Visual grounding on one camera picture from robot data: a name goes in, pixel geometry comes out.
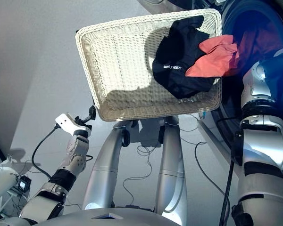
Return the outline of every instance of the laundry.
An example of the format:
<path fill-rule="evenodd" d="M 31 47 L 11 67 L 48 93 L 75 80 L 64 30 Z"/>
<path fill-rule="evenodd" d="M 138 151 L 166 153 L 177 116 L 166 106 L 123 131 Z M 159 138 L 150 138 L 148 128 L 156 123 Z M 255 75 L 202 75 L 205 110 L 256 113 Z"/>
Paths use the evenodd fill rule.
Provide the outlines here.
<path fill-rule="evenodd" d="M 236 75 L 248 65 L 271 58 L 283 48 L 280 40 L 271 22 L 250 27 L 244 32 L 239 46 L 232 35 L 210 38 L 199 44 L 206 55 L 198 59 L 185 76 L 210 78 Z"/>
<path fill-rule="evenodd" d="M 203 41 L 199 48 L 206 53 L 192 67 L 187 77 L 222 77 L 230 69 L 236 68 L 235 62 L 239 58 L 237 44 L 233 42 L 232 35 L 221 35 Z"/>
<path fill-rule="evenodd" d="M 154 79 L 177 99 L 208 92 L 215 81 L 214 78 L 185 76 L 186 70 L 205 54 L 198 45 L 209 35 L 195 29 L 201 27 L 203 20 L 203 16 L 194 16 L 175 21 L 169 36 L 161 41 L 153 61 Z"/>

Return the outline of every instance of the white floor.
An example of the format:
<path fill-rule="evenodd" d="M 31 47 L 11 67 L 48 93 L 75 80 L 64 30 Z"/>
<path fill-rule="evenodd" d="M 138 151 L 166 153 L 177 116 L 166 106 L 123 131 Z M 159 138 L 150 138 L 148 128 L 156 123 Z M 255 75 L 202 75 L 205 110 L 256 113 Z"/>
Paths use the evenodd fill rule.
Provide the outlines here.
<path fill-rule="evenodd" d="M 0 0 L 0 146 L 5 154 L 12 155 L 15 169 L 23 169 L 57 116 L 70 112 L 73 116 L 84 117 L 92 105 L 75 45 L 75 31 L 91 24 L 146 14 L 148 12 L 135 0 Z M 184 130 L 197 126 L 190 115 L 179 118 Z M 113 123 L 97 117 L 91 124 L 88 154 L 96 157 Z M 116 206 L 131 202 L 130 195 L 123 189 L 123 180 L 144 176 L 150 170 L 146 158 L 139 156 L 136 148 L 141 143 L 155 146 L 158 124 L 148 120 L 142 125 L 143 130 L 140 126 L 140 132 L 132 132 L 132 143 L 121 151 L 114 195 Z M 181 134 L 192 143 L 204 140 L 198 130 Z M 69 137 L 61 130 L 56 131 L 40 147 L 35 161 L 53 174 L 66 154 Z M 188 225 L 217 225 L 223 196 L 201 174 L 194 158 L 194 145 L 182 141 L 182 146 L 188 187 Z M 134 205 L 153 209 L 161 151 L 162 147 L 158 147 L 151 154 L 153 171 L 147 179 L 127 182 L 134 195 Z M 214 158 L 213 151 L 208 145 L 200 146 L 199 161 L 204 171 L 224 190 L 227 172 Z M 68 197 L 71 203 L 82 203 L 93 163 L 94 160 L 88 162 L 73 186 Z M 36 172 L 30 162 L 25 167 Z M 46 182 L 46 177 L 29 171 L 27 174 L 32 179 L 32 196 Z M 237 202 L 235 187 L 230 200 L 232 205 Z M 78 210 L 76 205 L 66 206 L 65 214 Z M 228 225 L 234 225 L 231 218 Z"/>

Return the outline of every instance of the printed logo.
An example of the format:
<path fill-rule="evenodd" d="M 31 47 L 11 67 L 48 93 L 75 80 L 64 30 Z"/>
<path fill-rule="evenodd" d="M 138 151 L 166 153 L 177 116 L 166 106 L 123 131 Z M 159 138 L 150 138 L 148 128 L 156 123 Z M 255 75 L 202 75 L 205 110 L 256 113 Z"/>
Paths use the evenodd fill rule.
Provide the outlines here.
<path fill-rule="evenodd" d="M 164 68 L 181 70 L 181 67 L 179 67 L 179 66 L 172 66 L 172 65 L 164 65 Z"/>

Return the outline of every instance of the orange cloth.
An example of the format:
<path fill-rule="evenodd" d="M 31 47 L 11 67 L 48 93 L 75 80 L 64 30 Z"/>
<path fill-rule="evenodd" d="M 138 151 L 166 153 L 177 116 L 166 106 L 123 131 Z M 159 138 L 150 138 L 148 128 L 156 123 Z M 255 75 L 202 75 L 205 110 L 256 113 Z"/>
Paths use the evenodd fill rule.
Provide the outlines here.
<path fill-rule="evenodd" d="M 232 35 L 221 35 L 199 44 L 206 53 L 190 67 L 186 77 L 224 77 L 238 74 L 244 67 L 273 57 L 283 48 L 280 35 L 272 22 L 254 24 L 242 36 L 239 47 Z"/>
<path fill-rule="evenodd" d="M 222 77 L 236 67 L 235 62 L 239 54 L 232 35 L 226 34 L 207 39 L 199 44 L 199 48 L 206 55 L 186 71 L 186 77 Z"/>

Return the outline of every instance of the white wicker basket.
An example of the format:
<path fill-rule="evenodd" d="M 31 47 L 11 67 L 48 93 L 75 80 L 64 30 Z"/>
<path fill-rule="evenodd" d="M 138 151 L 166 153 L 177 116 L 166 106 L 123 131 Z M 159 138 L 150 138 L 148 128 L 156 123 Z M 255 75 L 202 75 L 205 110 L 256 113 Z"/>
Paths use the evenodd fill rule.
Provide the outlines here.
<path fill-rule="evenodd" d="M 212 111 L 221 102 L 221 80 L 210 92 L 178 100 L 159 85 L 152 62 L 173 21 L 204 16 L 200 31 L 221 35 L 221 16 L 200 9 L 96 24 L 80 29 L 75 38 L 93 100 L 104 121 L 163 117 Z"/>

